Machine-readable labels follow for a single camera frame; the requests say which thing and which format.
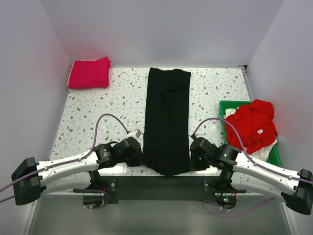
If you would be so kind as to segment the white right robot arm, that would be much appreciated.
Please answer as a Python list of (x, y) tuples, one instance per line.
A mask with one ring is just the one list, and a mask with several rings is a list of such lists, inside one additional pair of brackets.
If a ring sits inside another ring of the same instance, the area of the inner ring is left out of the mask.
[(257, 160), (244, 151), (224, 144), (215, 146), (202, 137), (192, 136), (191, 164), (195, 171), (212, 167), (220, 170), (210, 183), (216, 192), (251, 191), (270, 196), (303, 215), (313, 208), (313, 174), (307, 169), (288, 170)]

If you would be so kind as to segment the black t shirt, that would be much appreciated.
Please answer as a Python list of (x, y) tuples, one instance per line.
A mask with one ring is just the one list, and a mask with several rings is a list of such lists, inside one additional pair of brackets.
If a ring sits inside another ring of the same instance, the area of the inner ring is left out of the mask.
[(189, 90), (191, 73), (150, 68), (143, 155), (147, 167), (164, 176), (189, 171)]

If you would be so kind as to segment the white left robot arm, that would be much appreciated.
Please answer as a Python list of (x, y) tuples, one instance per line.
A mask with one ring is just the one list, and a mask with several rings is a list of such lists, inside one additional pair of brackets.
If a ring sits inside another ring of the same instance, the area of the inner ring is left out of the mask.
[(54, 161), (37, 162), (27, 158), (12, 173), (15, 203), (18, 206), (32, 203), (42, 194), (67, 189), (101, 188), (99, 170), (125, 163), (128, 166), (143, 164), (141, 131), (129, 132), (121, 142), (99, 144), (82, 154)]

